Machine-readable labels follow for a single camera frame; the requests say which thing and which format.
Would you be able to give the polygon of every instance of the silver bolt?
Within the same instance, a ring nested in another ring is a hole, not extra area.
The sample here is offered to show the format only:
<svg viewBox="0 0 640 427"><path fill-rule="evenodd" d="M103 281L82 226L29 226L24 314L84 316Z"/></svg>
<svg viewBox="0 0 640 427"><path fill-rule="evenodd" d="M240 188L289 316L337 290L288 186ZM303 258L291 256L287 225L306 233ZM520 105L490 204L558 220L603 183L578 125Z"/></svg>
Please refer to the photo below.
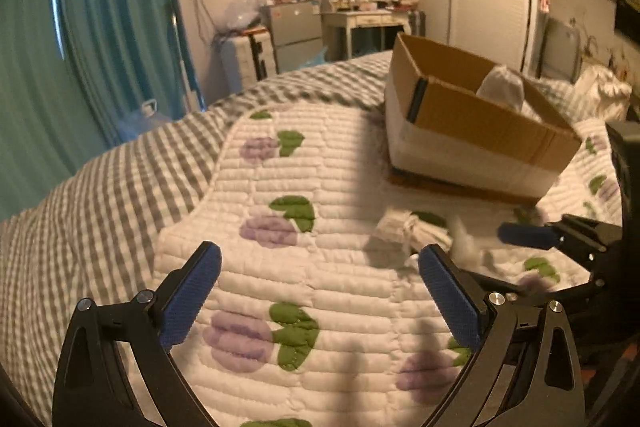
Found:
<svg viewBox="0 0 640 427"><path fill-rule="evenodd" d="M79 312L85 312L91 307L91 304L92 304L91 299L87 299L87 298L80 299L76 308L78 308Z"/></svg>
<svg viewBox="0 0 640 427"><path fill-rule="evenodd" d="M152 298L154 298L154 293L151 290L142 290L142 292L136 295L136 301L140 304L151 302Z"/></svg>
<svg viewBox="0 0 640 427"><path fill-rule="evenodd" d="M489 294L489 302L496 306L502 306L504 304L504 295L498 292L493 292Z"/></svg>
<svg viewBox="0 0 640 427"><path fill-rule="evenodd" d="M562 307L562 304L559 303L558 301L549 302L549 307L551 308L551 311L553 311L554 313L562 313L562 310L564 310L564 308Z"/></svg>

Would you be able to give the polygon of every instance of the blue textured pad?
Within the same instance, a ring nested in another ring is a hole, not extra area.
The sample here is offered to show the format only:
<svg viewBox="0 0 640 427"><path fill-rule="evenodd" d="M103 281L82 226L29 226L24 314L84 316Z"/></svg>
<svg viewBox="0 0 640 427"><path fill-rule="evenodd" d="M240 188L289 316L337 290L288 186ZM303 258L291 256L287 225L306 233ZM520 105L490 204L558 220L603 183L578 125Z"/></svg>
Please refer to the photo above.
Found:
<svg viewBox="0 0 640 427"><path fill-rule="evenodd" d="M507 245L537 248L538 250L550 250L560 245L560 239L556 232L549 227L517 225L516 223L502 223L498 228L498 238Z"/></svg>
<svg viewBox="0 0 640 427"><path fill-rule="evenodd" d="M164 308L160 344L165 351L184 342L222 270L222 253L211 244Z"/></svg>
<svg viewBox="0 0 640 427"><path fill-rule="evenodd" d="M475 351L480 347L478 312L449 270L440 262L432 246L424 247L418 256L420 277L456 342Z"/></svg>

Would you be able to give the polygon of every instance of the teal curtain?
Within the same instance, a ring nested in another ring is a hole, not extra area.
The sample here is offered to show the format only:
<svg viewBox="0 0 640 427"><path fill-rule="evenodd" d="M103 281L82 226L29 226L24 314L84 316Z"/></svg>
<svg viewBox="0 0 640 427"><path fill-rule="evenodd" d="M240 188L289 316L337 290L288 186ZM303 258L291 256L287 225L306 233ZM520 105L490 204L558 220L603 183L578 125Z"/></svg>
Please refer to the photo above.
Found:
<svg viewBox="0 0 640 427"><path fill-rule="evenodd" d="M0 0L0 221L107 148L60 55L52 0Z"/></svg>
<svg viewBox="0 0 640 427"><path fill-rule="evenodd" d="M120 143L118 123L145 100L174 120L184 115L183 67L190 87L197 83L177 0L58 0L58 8L63 54L111 145Z"/></svg>

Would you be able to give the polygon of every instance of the gray refrigerator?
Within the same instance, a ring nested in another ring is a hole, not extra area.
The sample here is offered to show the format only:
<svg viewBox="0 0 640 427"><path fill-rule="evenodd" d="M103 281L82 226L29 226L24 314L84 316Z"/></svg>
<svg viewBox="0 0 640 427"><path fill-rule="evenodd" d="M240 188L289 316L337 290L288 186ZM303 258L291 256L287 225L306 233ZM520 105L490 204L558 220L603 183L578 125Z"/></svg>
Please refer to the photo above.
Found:
<svg viewBox="0 0 640 427"><path fill-rule="evenodd" d="M298 2L264 6L262 22L271 33L278 73L299 69L317 57L324 47L317 4Z"/></svg>

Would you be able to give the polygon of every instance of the open cardboard box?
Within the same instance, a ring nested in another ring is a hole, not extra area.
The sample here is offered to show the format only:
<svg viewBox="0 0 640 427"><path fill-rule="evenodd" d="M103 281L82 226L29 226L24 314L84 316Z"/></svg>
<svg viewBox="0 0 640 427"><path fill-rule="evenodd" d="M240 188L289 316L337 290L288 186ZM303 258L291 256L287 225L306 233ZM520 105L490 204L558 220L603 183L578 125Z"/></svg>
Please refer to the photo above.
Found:
<svg viewBox="0 0 640 427"><path fill-rule="evenodd" d="M396 173L413 176L396 181L509 203L536 203L547 193L582 140L524 77L525 98L543 123L478 98L494 66L398 35L385 89L386 132Z"/></svg>

